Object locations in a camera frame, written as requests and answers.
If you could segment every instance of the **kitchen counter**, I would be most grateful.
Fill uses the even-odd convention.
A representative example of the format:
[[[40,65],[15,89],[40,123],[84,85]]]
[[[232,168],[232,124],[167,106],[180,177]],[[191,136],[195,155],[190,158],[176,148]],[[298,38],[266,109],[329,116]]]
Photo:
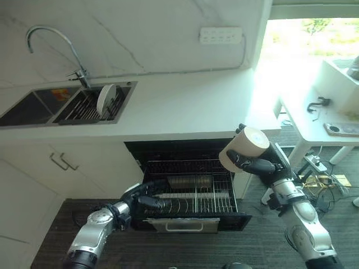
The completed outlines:
[[[138,81],[116,124],[0,130],[0,145],[47,142],[184,140],[232,137],[239,123],[278,133],[271,108],[256,105],[254,72],[229,70],[92,80],[93,85]],[[0,112],[32,89],[76,85],[59,82],[1,90]]]

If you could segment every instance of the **plate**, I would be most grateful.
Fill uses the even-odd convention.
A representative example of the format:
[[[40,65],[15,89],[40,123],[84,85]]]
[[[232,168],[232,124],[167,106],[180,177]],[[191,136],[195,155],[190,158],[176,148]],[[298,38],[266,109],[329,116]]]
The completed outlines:
[[[115,99],[116,97],[116,85],[110,84],[105,85],[100,95],[97,99],[97,106],[96,110],[100,114],[100,116],[103,116],[103,114],[107,111],[107,106],[111,105],[111,99]]]

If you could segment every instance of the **stainless steel sink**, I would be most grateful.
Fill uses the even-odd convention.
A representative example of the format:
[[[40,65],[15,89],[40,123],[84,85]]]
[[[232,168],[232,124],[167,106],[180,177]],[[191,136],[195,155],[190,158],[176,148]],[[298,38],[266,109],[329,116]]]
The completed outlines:
[[[116,83],[116,97],[103,115],[96,104],[104,85],[34,90],[2,115],[0,128],[117,123],[136,85]]]
[[[66,87],[31,91],[2,115],[0,127],[47,124],[78,90]]]

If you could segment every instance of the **dishwasher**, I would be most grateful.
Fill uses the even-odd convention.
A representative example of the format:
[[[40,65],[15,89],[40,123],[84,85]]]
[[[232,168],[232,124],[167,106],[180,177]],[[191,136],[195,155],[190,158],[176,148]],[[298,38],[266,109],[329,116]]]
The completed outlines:
[[[239,212],[234,174],[218,160],[230,140],[125,142],[144,171],[143,183],[154,183],[146,195],[166,201],[161,209],[139,204],[132,228],[160,233],[243,230],[251,215]]]

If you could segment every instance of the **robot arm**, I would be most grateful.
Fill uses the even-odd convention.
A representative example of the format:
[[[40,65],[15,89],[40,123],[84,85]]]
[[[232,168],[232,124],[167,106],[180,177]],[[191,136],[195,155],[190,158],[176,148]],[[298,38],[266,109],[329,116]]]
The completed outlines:
[[[287,226],[287,235],[308,269],[344,268],[314,207],[294,185],[289,161],[278,144],[271,144],[258,157],[241,156],[233,150],[226,153],[238,168],[258,175],[272,189],[268,205],[272,210],[280,211],[279,217]]]
[[[268,205],[271,209],[280,211],[279,217],[287,225],[288,237],[308,269],[344,268],[337,258],[328,231],[319,222],[315,209],[305,194],[293,184],[289,161],[278,145],[271,144],[257,157],[243,156],[234,150],[227,150],[226,155],[236,167],[258,175],[261,181],[272,189]],[[63,268],[95,268],[107,236],[128,227],[137,203],[157,208],[165,206],[164,201],[142,196],[147,195],[147,187],[148,184],[137,185],[128,190],[118,203],[105,205],[101,210],[92,213],[72,242]]]
[[[119,202],[104,205],[89,215],[87,223],[77,233],[67,252],[63,268],[94,269],[107,237],[116,230],[124,231],[128,228],[138,203],[158,209],[166,206],[166,200],[144,196],[153,184],[161,185],[165,182],[158,180],[156,183],[137,184],[128,189]]]

